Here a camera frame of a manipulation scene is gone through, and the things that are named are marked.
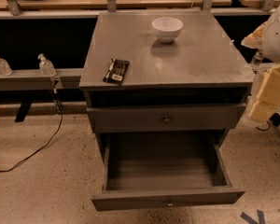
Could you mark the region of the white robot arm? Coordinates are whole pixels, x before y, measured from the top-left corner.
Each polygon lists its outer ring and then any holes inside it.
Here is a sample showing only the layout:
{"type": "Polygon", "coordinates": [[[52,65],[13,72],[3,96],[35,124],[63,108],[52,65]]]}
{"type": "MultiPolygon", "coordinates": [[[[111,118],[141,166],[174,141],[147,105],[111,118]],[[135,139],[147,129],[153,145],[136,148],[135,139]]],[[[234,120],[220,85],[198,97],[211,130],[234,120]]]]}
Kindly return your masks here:
{"type": "Polygon", "coordinates": [[[266,22],[246,36],[241,45],[258,49],[266,59],[276,63],[265,72],[248,114],[255,122],[265,122],[280,107],[280,6],[266,22]]]}

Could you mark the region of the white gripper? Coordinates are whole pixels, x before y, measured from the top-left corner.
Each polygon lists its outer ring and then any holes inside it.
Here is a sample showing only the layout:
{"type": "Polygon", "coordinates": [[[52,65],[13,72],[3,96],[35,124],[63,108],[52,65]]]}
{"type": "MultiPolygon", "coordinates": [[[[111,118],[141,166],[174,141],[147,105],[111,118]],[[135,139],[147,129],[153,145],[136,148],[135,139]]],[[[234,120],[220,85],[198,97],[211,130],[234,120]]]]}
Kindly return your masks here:
{"type": "MultiPolygon", "coordinates": [[[[246,36],[241,45],[250,49],[263,49],[267,22],[246,36]]],[[[248,116],[255,122],[267,121],[280,107],[280,64],[268,69],[263,75],[259,92],[248,116]]]]}

